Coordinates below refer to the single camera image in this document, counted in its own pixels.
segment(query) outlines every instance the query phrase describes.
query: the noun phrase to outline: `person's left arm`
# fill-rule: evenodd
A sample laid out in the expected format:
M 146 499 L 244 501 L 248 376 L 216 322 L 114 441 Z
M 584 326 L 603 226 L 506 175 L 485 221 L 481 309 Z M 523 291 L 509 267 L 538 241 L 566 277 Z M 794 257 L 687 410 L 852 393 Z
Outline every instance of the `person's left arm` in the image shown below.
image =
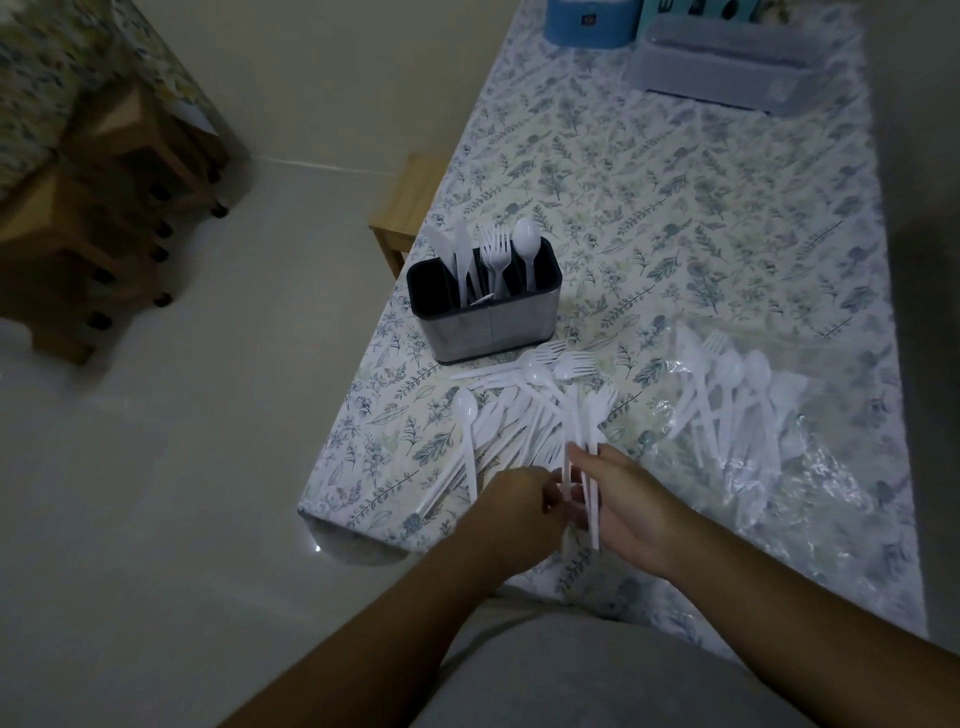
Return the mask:
M 546 470 L 499 473 L 450 537 L 221 725 L 406 724 L 467 617 L 556 550 L 565 526 Z

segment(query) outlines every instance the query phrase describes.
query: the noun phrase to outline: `gray shirt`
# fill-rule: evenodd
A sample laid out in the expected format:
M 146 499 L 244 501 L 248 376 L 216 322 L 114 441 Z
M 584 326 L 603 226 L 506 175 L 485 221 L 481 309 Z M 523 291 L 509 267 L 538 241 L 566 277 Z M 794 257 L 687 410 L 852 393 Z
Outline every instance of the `gray shirt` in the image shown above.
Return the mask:
M 413 722 L 435 726 L 810 725 L 752 674 L 652 629 L 515 619 L 448 658 Z

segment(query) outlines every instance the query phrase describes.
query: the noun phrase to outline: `stainless steel cutlery holder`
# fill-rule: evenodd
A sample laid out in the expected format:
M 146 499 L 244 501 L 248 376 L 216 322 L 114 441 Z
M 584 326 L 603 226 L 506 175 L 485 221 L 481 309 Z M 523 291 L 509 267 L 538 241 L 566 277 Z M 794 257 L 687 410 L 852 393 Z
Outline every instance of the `stainless steel cutlery holder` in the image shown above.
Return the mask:
M 477 270 L 483 264 L 473 251 Z M 547 341 L 557 326 L 557 304 L 564 277 L 553 248 L 540 239 L 534 260 L 537 287 L 524 291 L 526 264 L 513 254 L 504 272 L 510 296 L 459 306 L 457 281 L 439 258 L 422 260 L 407 271 L 410 309 L 420 321 L 434 358 L 440 364 L 456 364 L 480 356 L 507 352 Z

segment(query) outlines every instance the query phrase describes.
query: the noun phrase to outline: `yellow floral tablecloth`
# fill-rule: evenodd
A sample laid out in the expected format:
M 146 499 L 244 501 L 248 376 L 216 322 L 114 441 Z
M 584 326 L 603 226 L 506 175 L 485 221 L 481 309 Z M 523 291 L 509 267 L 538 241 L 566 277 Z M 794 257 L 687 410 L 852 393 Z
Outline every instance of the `yellow floral tablecloth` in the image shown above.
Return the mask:
M 0 199 L 54 154 L 82 93 L 131 73 L 212 129 L 209 100 L 131 0 L 0 0 Z

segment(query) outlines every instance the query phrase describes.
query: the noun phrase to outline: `pile of plastic cutlery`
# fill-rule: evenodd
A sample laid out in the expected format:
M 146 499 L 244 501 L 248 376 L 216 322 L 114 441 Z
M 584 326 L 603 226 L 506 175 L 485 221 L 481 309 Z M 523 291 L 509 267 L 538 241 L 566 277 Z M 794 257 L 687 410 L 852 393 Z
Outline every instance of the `pile of plastic cutlery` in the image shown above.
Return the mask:
M 701 340 L 679 326 L 677 360 L 684 385 L 667 438 L 689 426 L 700 467 L 706 448 L 721 471 L 730 465 L 740 469 L 741 479 L 759 472 L 770 479 L 780 475 L 781 462 L 803 453 L 803 438 L 787 425 L 800 407 L 807 377 L 772 372 L 760 350 L 741 356 L 723 331 Z M 716 389 L 720 406 L 713 409 Z
M 498 471 L 539 465 L 563 468 L 564 495 L 569 495 L 570 466 L 566 443 L 575 442 L 594 454 L 606 442 L 600 429 L 610 415 L 616 390 L 583 392 L 576 379 L 596 374 L 596 359 L 588 352 L 569 352 L 565 341 L 551 341 L 524 352 L 516 361 L 474 369 L 451 377 L 472 379 L 461 386 L 453 402 L 463 432 L 460 447 L 427 493 L 417 512 L 425 518 L 450 489 L 464 480 L 470 502 L 477 495 L 477 474 L 489 479 Z M 483 409 L 474 392 L 500 390 Z M 584 475 L 590 541 L 599 541 L 597 485 Z
M 534 260 L 540 252 L 540 224 L 528 217 L 520 218 L 512 236 L 500 225 L 478 229 L 479 256 L 486 268 L 484 276 L 477 271 L 473 243 L 467 224 L 460 222 L 454 228 L 454 239 L 430 225 L 423 226 L 430 247 L 443 262 L 446 270 L 457 281 L 461 305 L 476 305 L 490 299 L 509 298 L 510 291 L 504 271 L 513 261 L 513 253 L 524 261 L 525 280 L 520 281 L 520 292 L 537 289 Z

